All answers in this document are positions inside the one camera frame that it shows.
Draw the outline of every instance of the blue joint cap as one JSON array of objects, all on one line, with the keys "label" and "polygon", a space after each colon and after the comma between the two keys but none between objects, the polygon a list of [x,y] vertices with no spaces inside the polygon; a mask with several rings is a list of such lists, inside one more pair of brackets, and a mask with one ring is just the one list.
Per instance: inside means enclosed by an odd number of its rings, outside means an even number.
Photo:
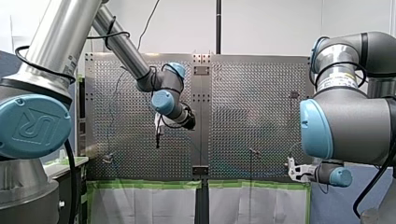
[{"label": "blue joint cap", "polygon": [[26,94],[0,103],[0,156],[35,159],[59,149],[72,128],[68,109],[41,94]]},{"label": "blue joint cap", "polygon": [[177,70],[178,74],[184,79],[184,77],[186,76],[186,69],[184,69],[183,65],[181,65],[180,63],[168,63],[168,64],[169,65],[165,66],[166,70],[175,73],[175,71],[171,67],[169,67],[172,66],[173,68],[175,68],[175,70]]},{"label": "blue joint cap", "polygon": [[330,184],[341,188],[349,187],[352,184],[352,173],[345,167],[337,167],[330,174]]},{"label": "blue joint cap", "polygon": [[300,122],[305,154],[330,159],[333,154],[332,131],[323,110],[315,100],[300,102]]},{"label": "blue joint cap", "polygon": [[168,115],[175,107],[175,99],[169,91],[160,90],[152,96],[151,105],[158,113]]}]

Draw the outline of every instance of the black pole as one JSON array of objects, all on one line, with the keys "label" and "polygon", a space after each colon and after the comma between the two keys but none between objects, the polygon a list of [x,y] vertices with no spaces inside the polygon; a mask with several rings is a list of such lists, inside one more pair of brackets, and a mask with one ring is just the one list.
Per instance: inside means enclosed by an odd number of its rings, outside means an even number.
[{"label": "black pole", "polygon": [[221,54],[221,0],[216,6],[216,54]]}]

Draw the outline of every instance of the perforated metal panel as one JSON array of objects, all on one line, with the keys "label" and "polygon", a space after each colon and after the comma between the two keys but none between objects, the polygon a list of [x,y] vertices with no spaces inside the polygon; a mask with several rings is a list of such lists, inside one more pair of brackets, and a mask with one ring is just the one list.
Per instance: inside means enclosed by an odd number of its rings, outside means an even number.
[{"label": "perforated metal panel", "polygon": [[[191,56],[160,55],[146,59],[158,70],[169,62],[185,66],[187,77],[181,100],[189,104]],[[92,54],[87,61],[87,146],[93,154],[89,179],[191,179],[189,133],[167,129],[161,147],[156,148],[150,94],[136,89],[134,79],[120,68],[121,63],[113,54]],[[110,154],[113,162],[107,163]]]},{"label": "perforated metal panel", "polygon": [[[168,62],[186,67],[182,100],[196,113],[195,131],[167,129],[157,149],[149,93],[135,89],[133,78],[113,54],[90,54],[89,179],[191,179],[191,166],[207,164],[207,153],[210,178],[287,176],[283,164],[300,141],[299,103],[313,90],[307,86],[305,57],[212,55],[205,63],[210,74],[204,76],[192,72],[204,65],[192,55],[146,58],[158,69]],[[106,163],[111,153],[114,162]],[[297,162],[309,162],[298,146],[293,156]]]},{"label": "perforated metal panel", "polygon": [[[283,164],[300,141],[307,71],[303,57],[213,57],[211,178],[287,176]],[[309,162],[299,146],[293,156]]]}]

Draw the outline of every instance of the ur logo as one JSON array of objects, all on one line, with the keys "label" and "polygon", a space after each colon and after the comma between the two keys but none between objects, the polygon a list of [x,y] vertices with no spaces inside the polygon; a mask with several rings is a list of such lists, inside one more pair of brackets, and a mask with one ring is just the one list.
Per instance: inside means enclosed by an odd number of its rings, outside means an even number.
[{"label": "ur logo", "polygon": [[23,111],[18,126],[13,134],[17,141],[48,146],[58,127],[60,117],[27,108]]}]

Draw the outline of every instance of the green tape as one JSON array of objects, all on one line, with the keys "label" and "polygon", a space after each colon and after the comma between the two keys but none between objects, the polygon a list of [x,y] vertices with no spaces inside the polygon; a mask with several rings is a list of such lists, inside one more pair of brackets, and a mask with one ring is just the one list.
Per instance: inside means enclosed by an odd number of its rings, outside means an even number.
[{"label": "green tape", "polygon": [[147,181],[147,180],[100,180],[87,182],[89,189],[200,189],[201,181]]},{"label": "green tape", "polygon": [[92,199],[93,199],[93,191],[94,188],[90,188],[89,185],[87,184],[87,223],[91,224],[91,208],[92,208]]},{"label": "green tape", "polygon": [[300,183],[276,183],[272,181],[249,181],[249,180],[209,180],[211,189],[227,189],[253,187],[263,189],[289,189],[306,190],[305,224],[309,224],[311,215],[311,185]]},{"label": "green tape", "polygon": [[311,190],[311,185],[309,185],[306,193],[305,224],[309,224],[311,219]]},{"label": "green tape", "polygon": [[249,181],[249,180],[209,180],[209,187],[212,189],[254,187],[264,189],[293,189],[307,190],[309,185],[299,183],[276,183],[272,181]]}]

